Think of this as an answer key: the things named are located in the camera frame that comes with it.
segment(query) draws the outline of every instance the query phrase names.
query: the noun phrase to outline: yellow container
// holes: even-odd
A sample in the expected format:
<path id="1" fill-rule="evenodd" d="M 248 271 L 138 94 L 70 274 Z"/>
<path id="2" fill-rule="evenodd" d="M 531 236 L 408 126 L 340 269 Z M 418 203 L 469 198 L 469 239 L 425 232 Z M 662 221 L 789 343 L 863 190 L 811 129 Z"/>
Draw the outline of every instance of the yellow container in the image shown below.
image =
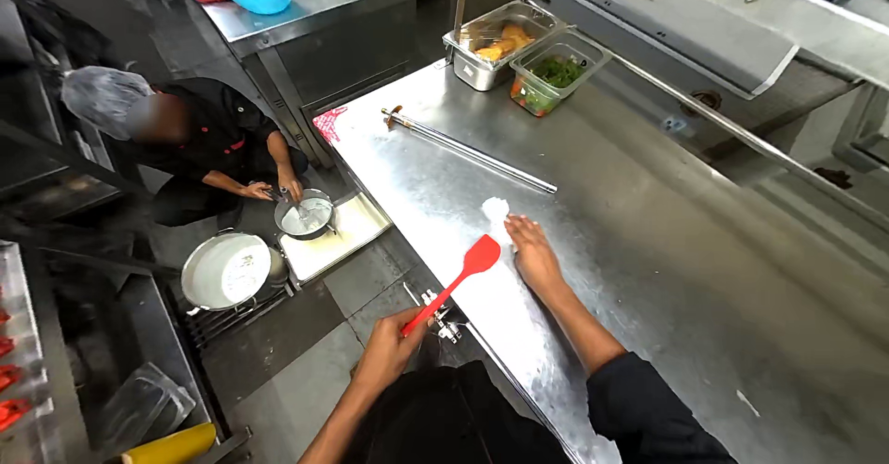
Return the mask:
<path id="1" fill-rule="evenodd" d="M 137 446 L 121 459 L 125 464 L 184 464 L 209 450 L 215 440 L 216 426 L 205 422 Z"/>

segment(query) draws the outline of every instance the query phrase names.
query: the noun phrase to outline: cooking pot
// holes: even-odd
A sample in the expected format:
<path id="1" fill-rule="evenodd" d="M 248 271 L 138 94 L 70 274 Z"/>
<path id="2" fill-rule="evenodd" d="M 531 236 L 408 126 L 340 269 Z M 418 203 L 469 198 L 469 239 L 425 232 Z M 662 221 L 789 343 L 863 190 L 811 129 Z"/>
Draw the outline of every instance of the cooking pot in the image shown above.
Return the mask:
<path id="1" fill-rule="evenodd" d="M 333 208 L 331 197 L 327 196 L 327 194 L 322 192 L 321 190 L 316 190 L 313 188 L 307 188 L 302 191 L 302 201 L 306 201 L 312 198 L 321 199 L 331 205 L 330 216 L 327 217 L 327 220 L 323 225 L 318 226 L 317 229 L 314 229 L 310 232 L 295 232 L 292 229 L 285 228 L 286 224 L 283 222 L 284 217 L 287 215 L 288 212 L 290 212 L 291 208 L 296 208 L 296 206 L 292 202 L 287 202 L 278 203 L 275 206 L 275 224 L 277 225 L 278 229 L 293 236 L 297 240 L 315 240 L 328 231 L 336 234 L 336 228 L 334 227 L 334 224 L 336 223 L 336 210 Z"/>
<path id="2" fill-rule="evenodd" d="M 286 280 L 287 266 L 278 250 L 233 228 L 198 245 L 182 267 L 182 292 L 196 306 L 192 312 L 230 309 L 247 301 L 255 305 Z"/>

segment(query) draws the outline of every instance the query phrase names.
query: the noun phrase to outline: plastic wrap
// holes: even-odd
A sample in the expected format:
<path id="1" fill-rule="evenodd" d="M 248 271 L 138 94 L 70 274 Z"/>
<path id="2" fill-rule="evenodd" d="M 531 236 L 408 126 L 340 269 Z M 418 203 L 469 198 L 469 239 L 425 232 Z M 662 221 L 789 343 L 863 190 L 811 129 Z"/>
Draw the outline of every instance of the plastic wrap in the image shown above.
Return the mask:
<path id="1" fill-rule="evenodd" d="M 138 73 L 104 66 L 68 72 L 61 84 L 61 100 L 75 116 L 122 141 L 131 138 L 125 126 L 130 106 L 150 94 L 154 91 Z"/>
<path id="2" fill-rule="evenodd" d="M 449 32 L 444 41 L 496 70 L 558 26 L 553 15 L 516 0 Z"/>

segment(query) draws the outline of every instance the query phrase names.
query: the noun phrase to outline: red chili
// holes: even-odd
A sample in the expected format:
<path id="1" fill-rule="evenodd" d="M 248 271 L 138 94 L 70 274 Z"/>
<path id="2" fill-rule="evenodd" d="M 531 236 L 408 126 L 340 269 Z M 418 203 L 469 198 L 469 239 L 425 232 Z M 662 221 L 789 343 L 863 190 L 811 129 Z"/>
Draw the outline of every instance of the red chili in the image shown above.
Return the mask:
<path id="1" fill-rule="evenodd" d="M 21 368 L 17 365 L 0 365 L 0 391 L 21 379 Z"/>
<path id="2" fill-rule="evenodd" d="M 9 353 L 10 351 L 13 351 L 14 349 L 15 349 L 15 344 L 13 343 L 12 339 L 10 339 L 6 336 L 0 336 L 0 356 L 6 355 L 7 353 Z"/>
<path id="3" fill-rule="evenodd" d="M 28 400 L 0 401 L 0 431 L 6 431 L 29 410 L 31 403 Z"/>

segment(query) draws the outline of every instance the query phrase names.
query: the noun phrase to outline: hairnet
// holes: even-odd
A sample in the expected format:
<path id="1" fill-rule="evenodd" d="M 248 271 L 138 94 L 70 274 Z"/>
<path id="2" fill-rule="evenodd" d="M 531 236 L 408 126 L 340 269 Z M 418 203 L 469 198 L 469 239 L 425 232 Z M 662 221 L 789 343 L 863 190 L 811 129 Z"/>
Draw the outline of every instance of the hairnet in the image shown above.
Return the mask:
<path id="1" fill-rule="evenodd" d="M 125 123 L 130 107 L 154 93 L 141 75 L 104 66 L 68 72 L 61 84 L 61 99 L 74 115 L 120 140 L 128 140 L 135 133 Z"/>

